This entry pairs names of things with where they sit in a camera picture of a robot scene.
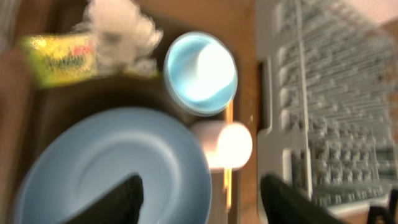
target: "wire rack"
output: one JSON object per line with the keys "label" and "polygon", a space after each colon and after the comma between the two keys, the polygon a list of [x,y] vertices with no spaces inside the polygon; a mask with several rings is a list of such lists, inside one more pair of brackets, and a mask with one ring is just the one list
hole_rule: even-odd
{"label": "wire rack", "polygon": [[398,181],[393,41],[343,1],[281,1],[276,24],[287,40],[277,56],[282,126],[305,129],[310,154],[292,153],[293,186],[308,190],[311,179],[322,207],[386,197]]}

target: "snack package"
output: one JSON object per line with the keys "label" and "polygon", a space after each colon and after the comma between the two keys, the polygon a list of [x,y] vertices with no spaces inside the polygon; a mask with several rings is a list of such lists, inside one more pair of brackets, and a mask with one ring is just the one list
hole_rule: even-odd
{"label": "snack package", "polygon": [[22,41],[39,87],[50,88],[98,77],[89,34],[38,35]]}

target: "wooden surface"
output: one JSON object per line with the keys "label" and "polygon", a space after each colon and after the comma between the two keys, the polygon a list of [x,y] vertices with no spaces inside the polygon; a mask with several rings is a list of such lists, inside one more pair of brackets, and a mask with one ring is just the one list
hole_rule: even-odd
{"label": "wooden surface", "polygon": [[[39,34],[49,25],[50,9],[56,1],[64,0],[22,0],[16,24],[16,39],[26,34]],[[235,119],[240,120],[253,136],[253,152],[248,164],[241,170],[240,223],[259,223],[257,217],[257,151],[256,134],[258,121],[259,82],[255,59],[254,40],[254,1],[252,0],[140,0],[144,8],[159,14],[185,21],[219,37],[228,46],[232,46],[239,58],[239,90],[240,104],[235,104]],[[19,155],[18,132],[24,130],[24,110],[29,107],[29,95],[32,91],[30,74],[25,70],[21,53],[14,48],[7,53],[0,63],[0,205],[9,198],[9,182],[15,171]]]}

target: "dark tray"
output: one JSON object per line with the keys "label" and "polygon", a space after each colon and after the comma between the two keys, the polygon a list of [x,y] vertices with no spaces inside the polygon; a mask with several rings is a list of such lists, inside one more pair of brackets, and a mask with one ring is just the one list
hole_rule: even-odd
{"label": "dark tray", "polygon": [[[47,33],[64,34],[81,21],[86,1],[61,1],[52,11],[54,18],[48,24]],[[178,21],[166,17],[151,16],[158,28],[164,31],[164,37],[153,53],[162,69],[167,49],[180,35],[193,29]],[[76,85],[49,90],[35,91],[32,108],[27,111],[29,123],[24,138],[24,147],[19,160],[14,196],[27,171],[43,150],[62,132],[80,120],[103,110],[121,106],[142,106],[163,111],[186,126],[200,119],[224,119],[224,111],[210,118],[200,118],[181,109],[167,93],[163,79],[140,80],[124,77],[122,74],[90,80]],[[213,198],[209,223],[228,223],[226,195],[223,190],[223,174],[212,174]],[[233,186],[233,209],[236,213],[238,192]]]}

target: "plate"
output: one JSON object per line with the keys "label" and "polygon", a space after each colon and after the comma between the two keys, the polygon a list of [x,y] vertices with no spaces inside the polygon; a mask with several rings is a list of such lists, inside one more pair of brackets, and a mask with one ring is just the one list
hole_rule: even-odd
{"label": "plate", "polygon": [[54,140],[25,178],[16,223],[62,223],[131,173],[144,185],[139,223],[207,223],[211,175],[199,143],[144,108],[95,114]]}

